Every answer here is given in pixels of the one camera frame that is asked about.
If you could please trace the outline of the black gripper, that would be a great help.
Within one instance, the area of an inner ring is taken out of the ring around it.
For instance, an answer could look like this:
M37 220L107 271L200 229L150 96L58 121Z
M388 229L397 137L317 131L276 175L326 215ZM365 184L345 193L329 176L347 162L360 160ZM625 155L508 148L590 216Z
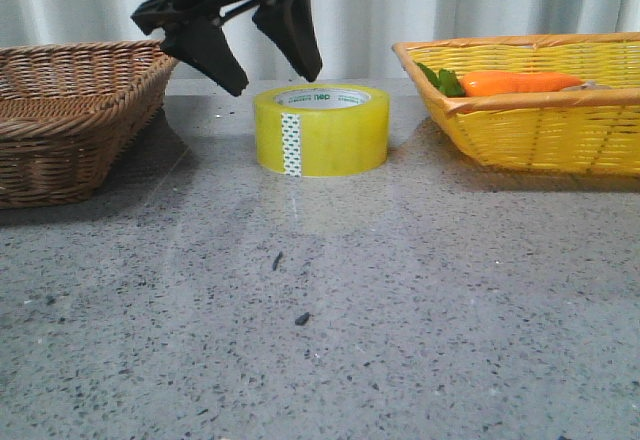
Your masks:
M147 0L131 15L146 35L157 28L179 25L198 17L216 25L227 21L220 10L243 0ZM311 0L247 0L257 3L252 20L281 51L295 72L309 82L317 79L322 58L317 45ZM167 32L161 49L233 96L240 96L248 78L234 57L223 31L210 23L190 23Z

